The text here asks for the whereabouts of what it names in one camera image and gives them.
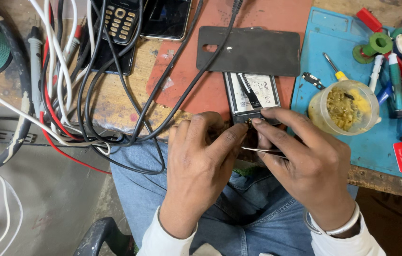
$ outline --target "wooden workbench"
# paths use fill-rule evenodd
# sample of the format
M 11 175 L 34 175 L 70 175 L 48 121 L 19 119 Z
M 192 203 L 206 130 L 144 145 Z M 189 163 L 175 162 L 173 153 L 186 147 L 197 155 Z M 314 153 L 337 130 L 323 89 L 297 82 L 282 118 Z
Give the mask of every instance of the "wooden workbench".
M 355 15 L 360 8 L 366 7 L 387 26 L 396 26 L 402 20 L 402 0 L 314 0 L 313 6 L 346 15 Z M 36 13 L 30 2 L 25 0 L 0 1 L 0 9 L 5 13 L 7 20 L 12 20 L 13 26 L 22 38 L 26 38 L 34 24 Z M 69 22 L 66 22 L 65 30 L 68 30 L 69 26 Z M 125 79 L 130 92 L 141 106 L 148 98 L 145 88 L 160 45 L 161 43 L 158 41 L 138 42 L 133 73 Z M 0 73 L 0 96 L 12 105 L 20 107 L 21 89 L 13 63 Z M 100 79 L 93 96 L 92 109 L 95 126 L 123 133 L 133 131 L 138 117 L 116 75 L 104 75 Z M 148 120 L 152 127 L 157 127 L 170 111 L 171 108 L 154 102 L 148 112 Z M 174 120 L 178 123 L 191 116 L 190 113 L 178 111 Z M 141 134 L 147 134 L 147 131 L 143 130 Z M 162 140 L 166 138 L 167 131 L 159 137 Z M 358 166 L 351 166 L 349 182 L 370 189 L 402 195 L 402 178 Z

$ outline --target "jeans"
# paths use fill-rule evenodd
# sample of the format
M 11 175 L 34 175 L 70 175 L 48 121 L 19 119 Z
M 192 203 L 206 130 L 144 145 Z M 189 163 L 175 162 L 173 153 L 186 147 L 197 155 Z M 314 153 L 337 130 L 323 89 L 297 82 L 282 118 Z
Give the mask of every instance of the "jeans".
M 159 144 L 167 161 L 168 146 Z M 151 141 L 114 149 L 111 158 L 127 166 L 151 171 L 161 168 Z M 144 175 L 114 164 L 111 169 L 132 235 L 141 248 L 144 233 L 166 195 L 166 170 Z M 349 191 L 355 197 L 357 187 L 350 186 Z M 246 177 L 233 172 L 215 204 L 199 220 L 190 254 L 209 243 L 225 256 L 313 255 L 303 209 L 269 170 Z

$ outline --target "hand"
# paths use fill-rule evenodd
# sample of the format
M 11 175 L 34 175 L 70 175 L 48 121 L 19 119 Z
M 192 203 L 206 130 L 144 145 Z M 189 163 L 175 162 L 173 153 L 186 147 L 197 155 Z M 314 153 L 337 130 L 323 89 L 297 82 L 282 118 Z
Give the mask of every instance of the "hand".
M 258 147 L 271 148 L 274 144 L 288 157 L 285 160 L 272 154 L 258 154 L 269 170 L 323 230 L 346 224 L 355 209 L 346 189 L 349 146 L 318 129 L 305 115 L 276 107 L 264 108 L 261 114 L 291 127 L 303 142 L 266 121 L 253 119 Z
M 170 129 L 168 189 L 159 219 L 165 230 L 179 239 L 192 234 L 231 177 L 248 127 L 234 125 L 211 144 L 208 128 L 223 126 L 219 113 L 204 112 Z

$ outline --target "yellow screwdriver handle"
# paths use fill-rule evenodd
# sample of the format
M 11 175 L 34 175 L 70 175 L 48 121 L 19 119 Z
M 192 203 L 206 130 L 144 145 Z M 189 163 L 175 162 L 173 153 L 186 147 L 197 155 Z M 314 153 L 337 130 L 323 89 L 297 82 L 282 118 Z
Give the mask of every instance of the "yellow screwdriver handle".
M 346 75 L 341 71 L 335 73 L 335 77 L 337 78 L 338 81 L 348 80 Z

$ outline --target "gray probe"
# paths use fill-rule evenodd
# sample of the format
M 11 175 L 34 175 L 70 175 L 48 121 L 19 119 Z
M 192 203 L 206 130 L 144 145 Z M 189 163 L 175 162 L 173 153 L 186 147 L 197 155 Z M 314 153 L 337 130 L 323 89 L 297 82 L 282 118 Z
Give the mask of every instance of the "gray probe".
M 40 30 L 37 27 L 37 19 L 35 18 L 35 26 L 32 27 L 30 32 L 30 70 L 32 78 L 32 101 L 35 114 L 38 117 L 41 105 L 41 93 L 38 88 L 38 81 L 41 75 L 41 45 L 43 42 L 40 40 Z

